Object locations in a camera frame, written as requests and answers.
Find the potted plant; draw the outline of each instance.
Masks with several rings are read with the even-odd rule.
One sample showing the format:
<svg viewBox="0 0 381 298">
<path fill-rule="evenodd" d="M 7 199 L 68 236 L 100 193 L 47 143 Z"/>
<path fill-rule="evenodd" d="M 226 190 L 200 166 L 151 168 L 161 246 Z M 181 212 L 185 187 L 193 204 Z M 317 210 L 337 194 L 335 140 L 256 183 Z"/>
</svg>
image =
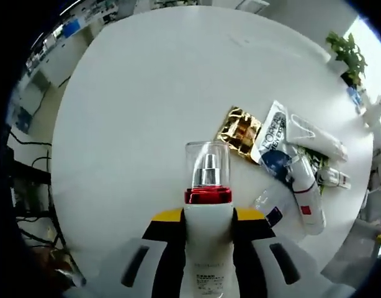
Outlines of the potted plant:
<svg viewBox="0 0 381 298">
<path fill-rule="evenodd" d="M 331 45 L 332 51 L 337 54 L 336 61 L 343 61 L 349 69 L 341 77 L 345 83 L 352 88 L 361 85 L 360 75 L 364 75 L 364 68 L 367 63 L 360 52 L 359 46 L 354 43 L 353 35 L 349 34 L 348 39 L 340 37 L 337 33 L 330 31 L 326 37 L 326 43 Z"/>
</svg>

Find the white cabinet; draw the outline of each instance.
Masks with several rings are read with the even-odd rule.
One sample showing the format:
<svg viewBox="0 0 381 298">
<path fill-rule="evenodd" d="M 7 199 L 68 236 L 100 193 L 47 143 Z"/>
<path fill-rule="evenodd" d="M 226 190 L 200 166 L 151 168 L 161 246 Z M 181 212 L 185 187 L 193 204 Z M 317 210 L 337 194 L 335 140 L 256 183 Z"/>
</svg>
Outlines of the white cabinet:
<svg viewBox="0 0 381 298">
<path fill-rule="evenodd" d="M 89 30 L 91 31 L 92 37 L 96 38 L 99 32 L 101 32 L 104 27 L 104 21 L 102 19 L 97 19 L 89 24 Z"/>
<path fill-rule="evenodd" d="M 150 0 L 137 0 L 137 3 L 134 7 L 134 14 L 140 14 L 142 12 L 151 10 L 151 1 Z"/>
<path fill-rule="evenodd" d="M 30 82 L 30 77 L 26 73 L 18 82 L 18 90 L 19 91 L 24 90 L 28 86 L 29 82 Z"/>
<path fill-rule="evenodd" d="M 86 49 L 87 43 L 81 34 L 74 34 L 59 42 L 40 63 L 47 80 L 58 88 L 72 75 Z"/>
<path fill-rule="evenodd" d="M 19 91 L 22 106 L 30 115 L 34 115 L 43 99 L 43 93 L 34 83 L 29 83 L 24 90 Z"/>
</svg>

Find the lotion bottle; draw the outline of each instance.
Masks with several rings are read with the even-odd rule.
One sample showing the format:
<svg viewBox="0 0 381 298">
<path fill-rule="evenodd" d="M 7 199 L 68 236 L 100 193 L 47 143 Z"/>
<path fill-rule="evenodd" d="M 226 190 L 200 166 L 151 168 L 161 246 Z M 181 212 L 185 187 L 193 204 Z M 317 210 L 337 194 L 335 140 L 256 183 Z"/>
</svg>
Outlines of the lotion bottle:
<svg viewBox="0 0 381 298">
<path fill-rule="evenodd" d="M 317 182 L 329 187 L 351 188 L 349 176 L 329 166 L 324 166 L 317 171 Z"/>
<path fill-rule="evenodd" d="M 295 200 L 301 214 L 303 227 L 309 235 L 319 235 L 326 227 L 326 218 L 321 204 L 321 195 L 315 175 L 306 156 L 289 166 Z"/>
<path fill-rule="evenodd" d="M 222 142 L 186 145 L 186 255 L 195 298 L 220 298 L 231 285 L 233 216 L 229 148 Z"/>
</svg>

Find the white tube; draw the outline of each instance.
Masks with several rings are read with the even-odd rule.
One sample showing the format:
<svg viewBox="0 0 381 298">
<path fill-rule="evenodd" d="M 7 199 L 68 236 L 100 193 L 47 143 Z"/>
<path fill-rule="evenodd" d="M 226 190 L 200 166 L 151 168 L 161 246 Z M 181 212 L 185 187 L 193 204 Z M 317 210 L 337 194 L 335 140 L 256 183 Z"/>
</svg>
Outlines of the white tube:
<svg viewBox="0 0 381 298">
<path fill-rule="evenodd" d="M 307 234 L 318 235 L 326 227 L 321 196 L 315 176 L 306 156 L 289 166 L 294 179 L 293 192 Z"/>
<path fill-rule="evenodd" d="M 347 161 L 346 147 L 337 138 L 295 114 L 287 115 L 286 141 L 315 150 L 333 160 Z"/>
</svg>

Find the table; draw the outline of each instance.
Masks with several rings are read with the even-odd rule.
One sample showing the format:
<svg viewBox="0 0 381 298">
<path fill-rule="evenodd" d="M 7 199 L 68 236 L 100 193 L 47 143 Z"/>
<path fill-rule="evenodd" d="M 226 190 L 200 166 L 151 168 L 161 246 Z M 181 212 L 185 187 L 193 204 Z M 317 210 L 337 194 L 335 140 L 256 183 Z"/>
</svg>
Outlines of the table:
<svg viewBox="0 0 381 298">
<path fill-rule="evenodd" d="M 283 25 L 217 7 L 159 9 L 105 27 L 68 83 L 53 137 L 56 212 L 84 275 L 141 237 L 156 213 L 183 206 L 187 142 L 211 140 L 232 105 L 264 120 L 274 100 L 349 150 L 336 167 L 352 189 L 327 189 L 325 231 L 299 241 L 323 269 L 357 216 L 372 161 L 372 136 L 325 55 Z M 231 156 L 235 205 L 277 183 Z"/>
</svg>

